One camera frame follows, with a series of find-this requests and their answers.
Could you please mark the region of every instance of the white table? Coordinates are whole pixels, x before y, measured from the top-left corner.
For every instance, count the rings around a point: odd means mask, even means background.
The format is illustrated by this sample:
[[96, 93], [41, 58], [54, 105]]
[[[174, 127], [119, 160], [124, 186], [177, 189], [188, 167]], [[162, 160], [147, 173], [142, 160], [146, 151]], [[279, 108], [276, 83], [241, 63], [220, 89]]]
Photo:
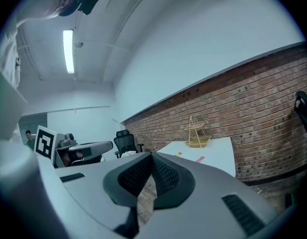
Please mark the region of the white table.
[[235, 177], [234, 155], [229, 137], [211, 139], [204, 148], [190, 148], [185, 145], [184, 141], [173, 141], [158, 152], [169, 155], [176, 155], [181, 152], [182, 154], [179, 157], [192, 161], [196, 161], [203, 156], [204, 159], [200, 164], [219, 168]]

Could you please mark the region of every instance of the black office chair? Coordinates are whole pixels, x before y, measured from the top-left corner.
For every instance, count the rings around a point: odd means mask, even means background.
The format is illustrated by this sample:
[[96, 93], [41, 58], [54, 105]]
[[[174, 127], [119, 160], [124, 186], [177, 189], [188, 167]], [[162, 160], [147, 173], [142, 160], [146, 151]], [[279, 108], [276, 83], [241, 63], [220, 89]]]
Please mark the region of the black office chair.
[[[138, 153], [137, 148], [135, 146], [134, 135], [129, 133], [127, 129], [118, 131], [116, 133], [116, 138], [114, 139], [114, 143], [117, 146], [118, 151], [115, 152], [117, 158], [121, 158], [123, 153], [126, 151], [135, 151]], [[140, 147], [140, 152], [143, 151], [143, 144], [137, 144]]]

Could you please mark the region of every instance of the floor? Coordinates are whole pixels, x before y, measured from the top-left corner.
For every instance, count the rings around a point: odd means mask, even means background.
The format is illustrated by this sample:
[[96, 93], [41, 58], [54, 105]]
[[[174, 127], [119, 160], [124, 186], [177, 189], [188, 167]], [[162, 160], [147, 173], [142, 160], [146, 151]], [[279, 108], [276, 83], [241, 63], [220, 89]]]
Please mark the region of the floor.
[[297, 200], [298, 187], [305, 174], [306, 171], [280, 181], [251, 186], [251, 188], [265, 198], [280, 214], [285, 210], [285, 195], [287, 193], [292, 194]]
[[152, 176], [149, 177], [146, 185], [138, 196], [137, 214], [138, 224], [141, 229], [153, 215], [154, 200], [157, 198], [155, 183]]

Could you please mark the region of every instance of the red brick wall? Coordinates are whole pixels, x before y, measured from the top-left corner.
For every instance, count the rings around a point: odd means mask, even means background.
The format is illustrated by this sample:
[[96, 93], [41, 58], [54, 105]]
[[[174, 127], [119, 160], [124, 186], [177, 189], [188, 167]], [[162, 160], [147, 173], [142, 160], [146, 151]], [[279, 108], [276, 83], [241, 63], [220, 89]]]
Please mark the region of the red brick wall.
[[190, 115], [212, 138], [231, 137], [236, 177], [252, 180], [307, 162], [307, 135], [294, 113], [297, 90], [307, 93], [307, 50], [289, 48], [191, 87], [125, 121], [147, 150], [187, 140]]

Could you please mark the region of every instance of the fluorescent light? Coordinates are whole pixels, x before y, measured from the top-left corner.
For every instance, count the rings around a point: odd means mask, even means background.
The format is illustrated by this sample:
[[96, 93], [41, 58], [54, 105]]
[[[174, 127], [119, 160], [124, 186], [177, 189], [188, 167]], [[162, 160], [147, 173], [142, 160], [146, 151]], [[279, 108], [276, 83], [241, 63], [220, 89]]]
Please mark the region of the fluorescent light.
[[63, 31], [64, 56], [67, 72], [75, 73], [73, 61], [73, 30]]

